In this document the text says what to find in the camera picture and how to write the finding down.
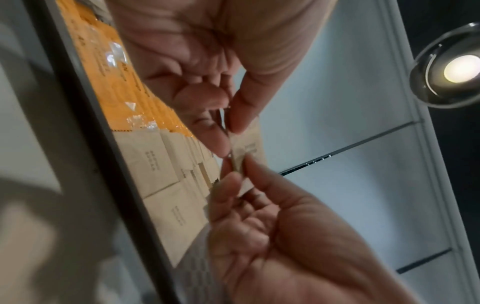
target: black frame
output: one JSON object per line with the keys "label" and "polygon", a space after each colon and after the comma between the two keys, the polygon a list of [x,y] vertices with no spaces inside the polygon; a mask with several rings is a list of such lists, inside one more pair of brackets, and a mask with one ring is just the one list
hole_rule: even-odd
{"label": "black frame", "polygon": [[160,298],[185,294],[120,153],[55,0],[23,0],[115,205]]}

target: hand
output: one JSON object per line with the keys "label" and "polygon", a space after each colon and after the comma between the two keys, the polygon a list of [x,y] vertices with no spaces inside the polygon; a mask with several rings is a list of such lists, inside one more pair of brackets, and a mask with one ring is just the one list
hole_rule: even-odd
{"label": "hand", "polygon": [[[336,0],[108,0],[144,83],[219,157],[300,63]],[[234,93],[232,76],[247,70]]]}
{"label": "hand", "polygon": [[209,202],[209,254],[236,304],[418,303],[365,241],[311,194],[244,161],[255,185],[224,162]]}

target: lamp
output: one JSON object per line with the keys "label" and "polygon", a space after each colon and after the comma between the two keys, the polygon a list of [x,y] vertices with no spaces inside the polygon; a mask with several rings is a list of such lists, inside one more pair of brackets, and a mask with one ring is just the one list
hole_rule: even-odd
{"label": "lamp", "polygon": [[455,29],[428,45],[415,60],[410,88],[433,108],[480,102],[480,23]]}

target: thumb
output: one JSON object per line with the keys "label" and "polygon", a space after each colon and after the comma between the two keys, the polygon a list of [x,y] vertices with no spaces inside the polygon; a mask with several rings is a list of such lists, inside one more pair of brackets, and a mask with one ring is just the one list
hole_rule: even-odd
{"label": "thumb", "polygon": [[246,72],[240,89],[234,95],[229,111],[230,131],[240,134],[274,97],[288,75],[259,75]]}
{"label": "thumb", "polygon": [[250,154],[245,156],[243,168],[252,184],[281,209],[288,209],[306,201],[315,201],[310,193],[258,164]]}

